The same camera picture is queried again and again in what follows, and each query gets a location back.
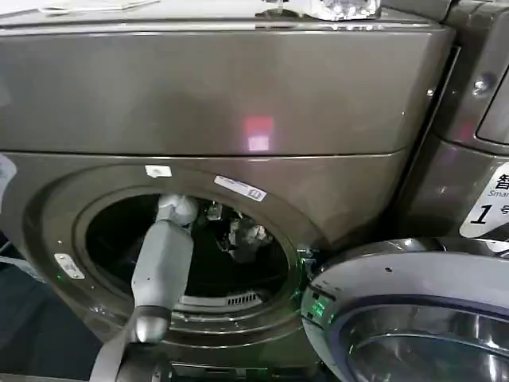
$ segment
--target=screw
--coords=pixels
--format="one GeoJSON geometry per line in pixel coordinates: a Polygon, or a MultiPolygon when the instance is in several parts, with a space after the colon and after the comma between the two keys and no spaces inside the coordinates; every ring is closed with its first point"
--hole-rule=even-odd
{"type": "Polygon", "coordinates": [[[479,77],[476,82],[474,82],[474,88],[472,89],[472,94],[475,97],[484,95],[488,90],[490,90],[491,81],[487,76],[479,77]]]}

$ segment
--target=number 1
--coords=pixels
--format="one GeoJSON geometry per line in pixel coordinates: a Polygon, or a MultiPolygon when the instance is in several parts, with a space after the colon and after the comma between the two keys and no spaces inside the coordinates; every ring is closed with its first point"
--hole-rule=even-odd
{"type": "Polygon", "coordinates": [[[477,220],[472,220],[470,223],[472,223],[472,224],[486,224],[486,221],[483,221],[483,219],[488,214],[488,211],[490,209],[492,209],[493,205],[481,205],[480,207],[483,209],[483,212],[480,214],[480,216],[477,220]]]}

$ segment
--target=robotic arm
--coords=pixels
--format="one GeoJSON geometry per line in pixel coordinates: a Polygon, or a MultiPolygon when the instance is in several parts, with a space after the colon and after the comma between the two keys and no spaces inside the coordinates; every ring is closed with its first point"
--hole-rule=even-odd
{"type": "Polygon", "coordinates": [[[99,351],[91,382],[164,382],[169,362],[142,344],[162,341],[173,307],[187,286],[193,250],[190,225],[198,215],[192,198],[164,195],[143,240],[131,280],[134,311],[123,329],[99,351]]]}

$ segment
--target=white sign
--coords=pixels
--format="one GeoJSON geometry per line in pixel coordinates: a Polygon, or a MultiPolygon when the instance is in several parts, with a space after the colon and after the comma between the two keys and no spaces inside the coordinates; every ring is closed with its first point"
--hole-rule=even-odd
{"type": "Polygon", "coordinates": [[[501,165],[484,187],[460,227],[464,237],[479,237],[509,223],[509,162],[501,165]]]}
{"type": "Polygon", "coordinates": [[[214,183],[224,187],[225,189],[229,189],[234,193],[239,193],[240,195],[244,195],[245,197],[249,197],[254,201],[263,201],[266,197],[267,193],[262,191],[261,189],[257,189],[252,185],[247,185],[246,183],[242,183],[241,181],[233,181],[228,179],[227,177],[217,176],[214,179],[214,183]]]}
{"type": "Polygon", "coordinates": [[[146,165],[146,174],[149,177],[172,177],[172,169],[169,166],[146,165]]]}
{"type": "Polygon", "coordinates": [[[10,159],[0,154],[0,213],[2,213],[3,194],[14,175],[16,175],[16,166],[10,159]]]}
{"type": "Polygon", "coordinates": [[[56,253],[55,260],[62,268],[67,276],[75,280],[83,280],[85,278],[84,273],[78,268],[74,260],[67,253],[56,253]]]}

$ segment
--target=washing machine lid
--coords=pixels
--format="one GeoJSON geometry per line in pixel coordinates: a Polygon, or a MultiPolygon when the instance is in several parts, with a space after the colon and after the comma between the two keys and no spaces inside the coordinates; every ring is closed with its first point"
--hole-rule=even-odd
{"type": "Polygon", "coordinates": [[[303,295],[305,332],[342,380],[509,380],[509,243],[393,240],[338,256],[303,295]]]}

